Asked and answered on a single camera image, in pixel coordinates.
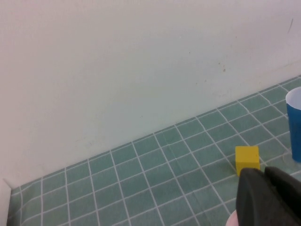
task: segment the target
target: blue cup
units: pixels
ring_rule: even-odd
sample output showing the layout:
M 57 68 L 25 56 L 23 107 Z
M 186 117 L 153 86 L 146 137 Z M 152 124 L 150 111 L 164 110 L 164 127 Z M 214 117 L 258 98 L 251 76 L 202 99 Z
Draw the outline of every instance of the blue cup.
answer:
M 285 99 L 293 159 L 301 162 L 301 87 L 289 91 Z

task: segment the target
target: yellow cube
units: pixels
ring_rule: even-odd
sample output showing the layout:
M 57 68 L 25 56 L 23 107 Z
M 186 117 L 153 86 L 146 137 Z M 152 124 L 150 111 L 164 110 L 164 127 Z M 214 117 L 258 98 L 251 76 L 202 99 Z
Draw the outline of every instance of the yellow cube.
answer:
M 235 148 L 235 163 L 238 176 L 243 168 L 260 169 L 258 146 L 237 146 Z

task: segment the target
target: pink object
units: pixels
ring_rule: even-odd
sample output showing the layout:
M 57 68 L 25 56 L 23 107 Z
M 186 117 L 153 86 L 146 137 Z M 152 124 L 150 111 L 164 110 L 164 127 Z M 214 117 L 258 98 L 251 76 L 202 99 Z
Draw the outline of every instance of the pink object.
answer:
M 238 226 L 236 210 L 228 218 L 226 226 Z

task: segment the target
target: tile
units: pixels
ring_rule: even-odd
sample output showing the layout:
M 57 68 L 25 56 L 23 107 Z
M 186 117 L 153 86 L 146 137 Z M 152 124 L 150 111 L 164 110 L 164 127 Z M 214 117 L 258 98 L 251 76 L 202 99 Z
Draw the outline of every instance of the tile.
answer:
M 18 211 L 13 218 L 8 218 L 7 226 L 20 226 L 21 225 L 21 211 Z
M 199 118 L 199 120 L 205 129 L 211 129 L 226 122 L 224 117 L 218 111 L 202 116 Z
M 285 153 L 284 147 L 276 140 L 272 139 L 259 145 L 259 156 L 267 161 Z
M 286 101 L 283 100 L 277 104 L 274 104 L 274 106 L 281 111 L 283 114 L 287 114 L 287 107 L 286 107 Z
M 253 112 L 252 115 L 254 115 L 254 117 L 257 118 L 257 120 L 261 123 L 265 123 L 267 121 L 281 116 L 281 113 L 277 111 L 274 107 L 269 106 L 259 111 Z
M 288 174 L 295 173 L 301 170 L 301 164 L 292 159 L 292 154 L 284 154 L 276 159 L 267 162 L 268 166 L 275 166 Z
M 250 99 L 242 101 L 241 104 L 243 106 L 245 106 L 249 112 L 253 112 L 253 111 L 259 110 L 261 108 L 264 108 L 266 106 L 269 106 L 269 103 L 267 102 L 267 100 L 260 95 L 257 95 Z
M 183 173 L 187 173 L 189 171 L 198 168 L 198 164 L 196 163 L 196 161 L 194 160 L 191 154 L 173 160 L 169 164 L 176 176 L 179 176 Z
M 154 136 L 150 136 L 144 140 L 140 140 L 140 141 L 134 143 L 134 146 L 136 148 L 138 155 L 145 154 L 147 152 L 150 152 L 150 151 L 153 151 L 153 150 L 159 148 Z
M 223 124 L 207 131 L 215 142 L 226 139 L 236 134 L 229 124 Z
M 240 135 L 250 146 L 254 146 L 272 138 L 272 136 L 262 126 L 243 132 Z
M 95 156 L 89 158 L 89 160 L 97 159 L 98 157 L 103 156 L 103 155 L 105 155 L 105 154 L 109 154 L 109 153 L 110 153 L 110 151 L 106 151 L 106 152 L 100 153 L 100 154 L 98 154 L 98 155 L 95 155 Z
M 118 173 L 119 180 L 129 178 L 130 176 L 142 172 L 137 158 L 116 166 L 116 170 Z
M 265 168 L 266 168 L 266 166 L 265 166 L 264 164 L 260 164 L 260 170 L 261 170 L 262 172 L 264 172 Z
M 101 226 L 111 226 L 127 219 L 127 213 L 123 201 L 98 211 L 98 215 Z
M 216 109 L 213 109 L 213 110 L 211 110 L 211 111 L 209 111 L 209 112 L 205 112 L 205 113 L 203 113 L 203 114 L 200 114 L 200 115 L 198 115 L 197 117 L 200 118 L 200 117 L 202 117 L 202 116 L 211 114 L 211 113 L 216 112 L 216 111 L 217 111 Z
M 17 188 L 15 188 L 15 189 L 12 189 L 10 194 L 11 194 L 11 195 L 17 194 L 18 192 L 20 192 L 20 187 L 17 187 Z
M 231 121 L 230 124 L 237 130 L 238 133 L 259 125 L 256 119 L 250 114 L 247 114 L 239 119 L 235 119 Z
M 168 161 L 179 158 L 189 153 L 189 150 L 183 141 L 177 142 L 172 145 L 167 145 L 162 148 Z
M 140 156 L 140 162 L 144 170 L 148 170 L 155 166 L 165 163 L 164 155 L 160 149 Z
M 236 173 L 225 159 L 212 163 L 211 165 L 204 166 L 203 170 L 212 183 Z
M 121 199 L 122 197 L 119 184 L 115 184 L 98 192 L 95 192 L 95 200 L 98 209 L 110 205 L 111 203 Z
M 187 199 L 195 214 L 221 203 L 211 186 L 189 194 Z
M 89 214 L 71 222 L 71 226 L 98 226 L 96 213 Z
M 43 180 L 43 193 L 65 186 L 65 172 Z
M 103 155 L 97 159 L 89 161 L 91 173 L 95 174 L 113 166 L 111 154 Z
M 73 202 L 70 202 L 69 209 L 70 209 L 71 220 L 95 211 L 95 202 L 94 202 L 93 195 L 90 194 L 88 196 L 77 199 Z
M 229 160 L 230 164 L 235 168 L 236 170 L 236 162 L 235 162 L 235 155 L 229 156 L 227 157 L 227 159 Z
M 68 185 L 69 201 L 82 197 L 92 192 L 91 179 L 86 178 Z
M 164 164 L 162 166 L 151 169 L 145 172 L 145 175 L 150 186 L 160 184 L 174 177 L 168 164 Z
M 202 222 L 202 226 L 226 225 L 228 218 L 229 214 L 224 206 L 219 206 L 197 216 L 198 221 Z
M 88 162 L 87 159 L 85 159 L 83 161 L 80 161 L 80 162 L 77 162 L 77 163 L 75 163 L 75 164 L 73 164 L 71 166 L 66 167 L 66 170 L 71 169 L 71 168 L 76 167 L 76 166 L 79 166 L 81 164 L 87 163 L 87 162 Z
M 198 150 L 202 147 L 212 144 L 210 137 L 204 132 L 185 140 L 191 151 Z
M 143 174 L 137 175 L 120 183 L 124 197 L 128 197 L 148 188 Z
M 43 226 L 56 226 L 68 221 L 67 205 L 43 213 Z
M 132 226 L 162 226 L 157 210 L 151 210 L 131 219 Z
M 265 98 L 267 98 L 271 102 L 271 104 L 274 104 L 280 100 L 284 100 L 286 94 L 287 94 L 287 91 L 285 91 L 281 87 L 277 87 L 277 88 L 271 89 L 270 91 L 262 93 L 262 95 Z
M 223 140 L 221 142 L 217 143 L 218 147 L 221 149 L 221 151 L 226 155 L 231 155 L 235 153 L 235 147 L 236 146 L 245 146 L 246 143 L 240 138 L 240 136 L 234 136 L 231 138 L 228 138 L 226 140 Z
M 182 196 L 181 190 L 175 179 L 153 187 L 151 190 L 157 205 L 161 205 L 165 202 Z
M 117 182 L 115 169 L 108 169 L 106 171 L 92 175 L 94 190 L 109 186 Z
M 202 148 L 201 150 L 194 152 L 193 155 L 196 157 L 200 166 L 207 165 L 223 158 L 223 155 L 221 154 L 220 150 L 218 150 L 216 145 Z
M 220 112 L 226 117 L 227 120 L 233 120 L 236 119 L 240 116 L 243 116 L 245 114 L 247 114 L 248 112 L 246 111 L 246 109 L 240 105 L 239 103 L 234 104 L 232 106 L 223 108 L 220 110 Z
M 41 213 L 40 197 L 30 200 L 25 206 L 22 207 L 22 222 L 39 213 Z
M 291 91 L 294 88 L 300 87 L 301 86 L 301 79 L 296 79 L 294 81 L 291 81 L 285 85 L 282 85 L 283 88 L 285 88 L 288 91 Z
M 24 190 L 25 188 L 30 187 L 31 185 L 35 184 L 35 183 L 38 182 L 38 181 L 41 181 L 41 178 L 36 179 L 36 180 L 33 180 L 33 181 L 31 181 L 31 182 L 28 182 L 28 183 L 26 183 L 26 184 L 24 184 L 24 185 L 21 185 L 21 190 Z
M 40 225 L 41 225 L 41 215 L 31 218 L 22 224 L 22 226 L 40 226 Z
M 142 138 L 139 138 L 139 139 L 136 139 L 136 140 L 134 140 L 133 141 L 133 143 L 137 143 L 138 141 L 142 141 L 142 140 L 144 140 L 144 139 L 146 139 L 146 138 L 149 138 L 149 137 L 152 137 L 153 136 L 153 134 L 151 133 L 151 134 L 149 134 L 149 135 L 146 135 L 146 136 L 144 136 L 144 137 L 142 137 Z
M 155 207 L 149 191 L 139 193 L 126 199 L 127 211 L 130 217 Z
M 177 224 L 176 226 L 198 226 L 195 218 L 191 218 L 189 220 L 185 220 L 182 223 Z
M 214 184 L 217 193 L 224 202 L 233 199 L 237 195 L 238 177 L 234 176 Z
M 178 129 L 184 139 L 204 131 L 203 127 L 201 126 L 201 124 L 198 122 L 197 119 L 179 125 Z
M 278 85 L 274 85 L 274 86 L 268 87 L 268 88 L 266 88 L 266 89 L 264 89 L 264 90 L 262 90 L 262 91 L 259 91 L 259 93 L 264 93 L 264 92 L 269 91 L 269 90 L 271 90 L 271 89 L 274 89 L 274 88 L 276 88 L 276 87 L 278 87 Z
M 291 79 L 288 79 L 288 80 L 285 80 L 285 81 L 279 83 L 279 85 L 284 85 L 284 84 L 287 84 L 287 83 L 289 83 L 291 81 L 294 81 L 294 80 L 297 80 L 297 79 L 298 79 L 298 77 L 293 77 Z
M 291 148 L 290 133 L 285 133 L 283 135 L 278 136 L 277 138 L 286 148 Z
M 90 176 L 88 163 L 68 169 L 66 175 L 68 184 Z
M 226 105 L 223 105 L 223 106 L 221 106 L 221 107 L 218 107 L 217 109 L 222 109 L 222 108 L 225 108 L 225 107 L 228 107 L 228 106 L 231 106 L 231 105 L 234 105 L 236 103 L 236 101 L 233 101 L 233 102 L 230 102 L 230 103 L 228 103 L 228 104 L 226 104 Z
M 288 120 L 284 116 L 265 123 L 264 127 L 267 128 L 274 136 L 278 136 L 289 131 Z
M 67 193 L 65 187 L 43 195 L 43 211 L 53 209 L 65 203 L 67 203 Z
M 200 169 L 178 177 L 178 181 L 185 194 L 209 184 Z
M 21 208 L 21 194 L 15 194 L 10 197 L 8 216 L 12 216 Z
M 123 221 L 122 223 L 116 224 L 115 226 L 130 226 L 128 221 Z
M 254 94 L 248 95 L 248 96 L 246 96 L 246 97 L 244 97 L 244 98 L 241 98 L 241 99 L 239 99 L 238 101 L 241 102 L 241 101 L 244 101 L 244 100 L 249 99 L 249 98 L 251 98 L 251 97 L 257 96 L 257 95 L 258 95 L 257 93 L 254 93 Z
M 136 157 L 132 144 L 112 152 L 112 155 L 116 165 Z
M 156 137 L 161 147 L 181 140 L 181 136 L 176 128 L 171 128 L 160 133 L 156 133 Z
M 23 205 L 41 195 L 41 182 L 34 183 L 22 191 Z
M 299 181 L 301 181 L 301 172 L 292 175 L 292 177 L 299 180 Z
M 226 206 L 230 213 L 233 213 L 236 210 L 236 199 L 226 203 Z
M 159 211 L 166 226 L 173 225 L 192 216 L 192 212 L 184 198 L 159 207 Z
M 59 173 L 65 172 L 65 168 L 64 169 L 60 169 L 58 171 L 55 171 L 53 173 L 47 174 L 46 176 L 43 176 L 43 179 L 45 180 L 46 178 L 52 177 L 54 175 L 57 175 Z

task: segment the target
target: white wall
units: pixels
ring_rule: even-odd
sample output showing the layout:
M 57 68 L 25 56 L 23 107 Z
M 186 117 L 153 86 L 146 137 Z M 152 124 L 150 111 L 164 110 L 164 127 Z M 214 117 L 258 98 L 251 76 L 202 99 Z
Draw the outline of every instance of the white wall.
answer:
M 0 176 L 21 185 L 296 76 L 300 26 L 299 0 L 2 0 Z

